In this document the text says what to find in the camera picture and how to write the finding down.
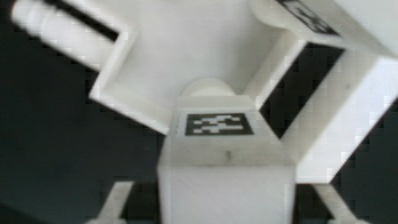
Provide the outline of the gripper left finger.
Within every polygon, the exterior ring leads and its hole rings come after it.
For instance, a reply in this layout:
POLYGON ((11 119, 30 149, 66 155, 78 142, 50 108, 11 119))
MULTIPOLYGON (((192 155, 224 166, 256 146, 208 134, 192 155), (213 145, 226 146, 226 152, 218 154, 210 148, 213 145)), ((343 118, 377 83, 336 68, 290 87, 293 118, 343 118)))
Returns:
POLYGON ((131 181, 121 181, 114 183, 99 214, 85 221, 83 224, 128 224, 126 219, 122 218, 122 211, 131 188, 131 181))

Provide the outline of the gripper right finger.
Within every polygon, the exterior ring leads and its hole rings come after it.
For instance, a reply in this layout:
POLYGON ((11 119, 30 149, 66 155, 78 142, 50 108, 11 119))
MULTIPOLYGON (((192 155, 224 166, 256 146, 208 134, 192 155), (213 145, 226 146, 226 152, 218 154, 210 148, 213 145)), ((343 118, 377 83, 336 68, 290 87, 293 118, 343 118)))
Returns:
POLYGON ((334 186, 330 184, 314 184, 313 188, 332 214, 327 224, 371 224, 353 215, 334 186))

